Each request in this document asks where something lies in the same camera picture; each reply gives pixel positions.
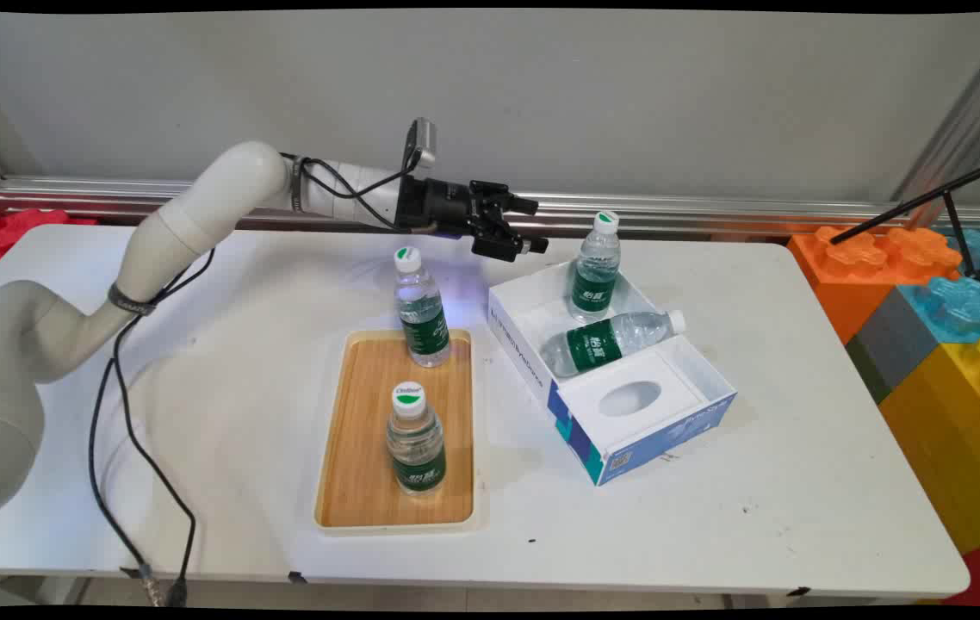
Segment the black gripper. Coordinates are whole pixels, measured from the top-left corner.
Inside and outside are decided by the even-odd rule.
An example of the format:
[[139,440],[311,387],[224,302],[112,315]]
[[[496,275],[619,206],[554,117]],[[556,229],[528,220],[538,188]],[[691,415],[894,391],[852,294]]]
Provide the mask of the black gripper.
[[535,215],[540,204],[523,199],[506,184],[471,181],[466,185],[404,176],[397,194],[395,226],[415,234],[451,239],[473,237],[473,253],[513,263],[520,255],[544,254],[549,239],[518,234],[506,213]]

